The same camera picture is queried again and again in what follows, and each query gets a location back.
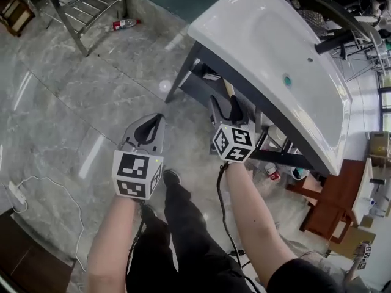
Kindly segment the wooden sink cabinet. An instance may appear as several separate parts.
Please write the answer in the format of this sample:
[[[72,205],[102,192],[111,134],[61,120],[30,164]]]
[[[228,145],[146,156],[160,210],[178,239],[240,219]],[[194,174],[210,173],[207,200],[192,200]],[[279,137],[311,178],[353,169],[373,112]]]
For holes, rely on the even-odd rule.
[[[310,189],[310,177],[286,186],[286,190],[311,198],[311,205],[299,230],[309,231],[333,243],[340,244],[351,224],[357,219],[353,204],[364,175],[365,162],[344,160],[338,176],[326,178],[319,192]]]

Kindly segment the brown wicker chair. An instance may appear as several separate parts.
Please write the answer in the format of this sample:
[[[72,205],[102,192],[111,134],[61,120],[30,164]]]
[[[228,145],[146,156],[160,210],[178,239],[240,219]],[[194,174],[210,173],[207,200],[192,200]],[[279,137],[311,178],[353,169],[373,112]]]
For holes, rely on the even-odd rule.
[[[382,45],[383,38],[368,22],[360,21],[352,13],[333,0],[289,0],[293,8],[312,28],[321,42],[352,31],[356,45],[359,40],[371,43],[375,49]],[[347,58],[345,45],[339,46],[340,56]]]

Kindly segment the person's black trousers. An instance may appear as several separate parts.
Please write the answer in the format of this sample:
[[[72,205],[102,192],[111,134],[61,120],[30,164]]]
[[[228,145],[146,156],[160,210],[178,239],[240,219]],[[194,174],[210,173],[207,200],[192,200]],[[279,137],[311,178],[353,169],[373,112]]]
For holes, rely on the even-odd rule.
[[[151,215],[145,222],[126,276],[128,293],[252,293],[180,184],[167,187],[164,213],[165,221]]]

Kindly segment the white rectangular basin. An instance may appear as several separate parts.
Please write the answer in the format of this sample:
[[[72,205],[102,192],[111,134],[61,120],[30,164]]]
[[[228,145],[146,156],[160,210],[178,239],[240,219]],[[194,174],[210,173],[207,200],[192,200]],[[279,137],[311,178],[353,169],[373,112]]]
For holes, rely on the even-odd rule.
[[[384,179],[384,186],[370,183],[370,180]],[[354,223],[360,225],[364,217],[384,218],[391,205],[391,172],[386,166],[373,166],[371,158],[365,161],[362,180],[352,206]]]

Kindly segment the dark sink faucet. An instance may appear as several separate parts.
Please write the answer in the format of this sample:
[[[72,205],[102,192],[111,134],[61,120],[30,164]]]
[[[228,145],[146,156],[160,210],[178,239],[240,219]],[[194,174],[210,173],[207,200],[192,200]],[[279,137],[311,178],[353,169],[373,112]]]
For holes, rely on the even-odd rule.
[[[352,31],[344,31],[341,34],[335,35],[328,40],[316,44],[315,51],[318,54],[323,54],[352,41],[354,41],[354,34]]]

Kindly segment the person's right forearm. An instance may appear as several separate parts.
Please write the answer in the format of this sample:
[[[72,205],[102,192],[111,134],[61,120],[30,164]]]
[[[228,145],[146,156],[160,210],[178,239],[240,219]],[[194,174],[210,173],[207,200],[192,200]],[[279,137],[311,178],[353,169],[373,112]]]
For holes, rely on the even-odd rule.
[[[232,163],[225,175],[241,243],[260,283],[267,287],[278,268],[296,255],[278,234],[272,215],[245,166]]]

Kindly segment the white ceramic sink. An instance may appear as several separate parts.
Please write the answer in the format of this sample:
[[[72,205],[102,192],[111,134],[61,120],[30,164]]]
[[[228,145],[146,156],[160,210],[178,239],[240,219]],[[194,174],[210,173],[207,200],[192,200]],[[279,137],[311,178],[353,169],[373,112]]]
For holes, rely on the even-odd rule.
[[[318,37],[285,0],[218,0],[188,35],[281,107],[330,174],[340,173],[352,97],[332,57],[315,51]]]

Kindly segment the dark metal frame stand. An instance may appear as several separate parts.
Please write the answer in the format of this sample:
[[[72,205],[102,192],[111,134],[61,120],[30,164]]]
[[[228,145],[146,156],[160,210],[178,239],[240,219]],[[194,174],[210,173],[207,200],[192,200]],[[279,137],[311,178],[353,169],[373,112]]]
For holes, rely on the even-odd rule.
[[[87,31],[111,8],[121,3],[122,15],[128,15],[127,0],[48,0],[59,20],[70,33],[84,56],[88,50],[82,42]]]

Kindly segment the person's black shoe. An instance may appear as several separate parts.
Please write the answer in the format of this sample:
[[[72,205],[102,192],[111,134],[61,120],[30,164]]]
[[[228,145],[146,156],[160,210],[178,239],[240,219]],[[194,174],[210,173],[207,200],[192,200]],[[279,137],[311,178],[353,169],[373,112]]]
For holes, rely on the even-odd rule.
[[[175,170],[165,169],[163,171],[163,183],[167,188],[181,185],[181,178]]]
[[[141,219],[144,223],[147,223],[156,218],[156,212],[149,204],[143,204],[141,206]]]

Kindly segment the red-label plastic bottle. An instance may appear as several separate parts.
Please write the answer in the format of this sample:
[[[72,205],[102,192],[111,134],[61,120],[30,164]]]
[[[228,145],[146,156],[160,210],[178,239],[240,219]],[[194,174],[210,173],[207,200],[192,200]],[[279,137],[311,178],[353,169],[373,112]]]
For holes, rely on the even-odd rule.
[[[280,173],[277,169],[276,164],[274,164],[272,162],[268,162],[265,165],[265,171],[266,171],[268,178],[271,181],[279,181],[280,180]]]
[[[120,31],[124,29],[128,29],[131,27],[134,27],[138,24],[141,24],[140,19],[124,19],[124,20],[118,20],[112,23],[112,25],[109,27],[109,31]]]

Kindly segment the white ceramic cup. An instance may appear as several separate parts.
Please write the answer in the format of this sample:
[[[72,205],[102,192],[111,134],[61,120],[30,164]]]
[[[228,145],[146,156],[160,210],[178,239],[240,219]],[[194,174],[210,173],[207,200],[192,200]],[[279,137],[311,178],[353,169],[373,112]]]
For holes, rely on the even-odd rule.
[[[273,148],[283,148],[287,137],[276,125],[269,126],[267,134],[269,146]]]

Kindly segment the glass door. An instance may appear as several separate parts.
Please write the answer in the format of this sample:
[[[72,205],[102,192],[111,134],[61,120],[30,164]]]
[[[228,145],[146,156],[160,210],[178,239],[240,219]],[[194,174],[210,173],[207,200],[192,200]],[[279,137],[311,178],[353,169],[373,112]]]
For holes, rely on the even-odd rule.
[[[391,70],[378,71],[379,127],[391,133]]]

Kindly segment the white waste bucket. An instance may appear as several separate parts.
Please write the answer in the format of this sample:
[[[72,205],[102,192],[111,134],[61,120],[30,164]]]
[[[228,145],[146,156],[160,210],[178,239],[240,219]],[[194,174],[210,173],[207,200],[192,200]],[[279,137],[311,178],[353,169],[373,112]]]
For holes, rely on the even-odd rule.
[[[303,180],[308,176],[310,172],[308,170],[298,168],[298,167],[293,167],[291,169],[291,175],[296,181]]]

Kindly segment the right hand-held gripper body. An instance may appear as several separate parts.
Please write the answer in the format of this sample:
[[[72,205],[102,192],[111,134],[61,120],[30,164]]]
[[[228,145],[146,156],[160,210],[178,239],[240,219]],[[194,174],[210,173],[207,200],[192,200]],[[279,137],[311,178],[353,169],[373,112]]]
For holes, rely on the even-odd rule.
[[[244,163],[255,149],[255,123],[232,123],[210,117],[214,133],[210,154],[226,162]]]

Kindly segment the person's left forearm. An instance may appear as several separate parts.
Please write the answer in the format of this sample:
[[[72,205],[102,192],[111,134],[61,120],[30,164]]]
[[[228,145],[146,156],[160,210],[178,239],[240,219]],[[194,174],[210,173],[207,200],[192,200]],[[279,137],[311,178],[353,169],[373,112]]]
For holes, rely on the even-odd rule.
[[[86,293],[126,293],[126,266],[137,203],[114,197],[87,260]]]

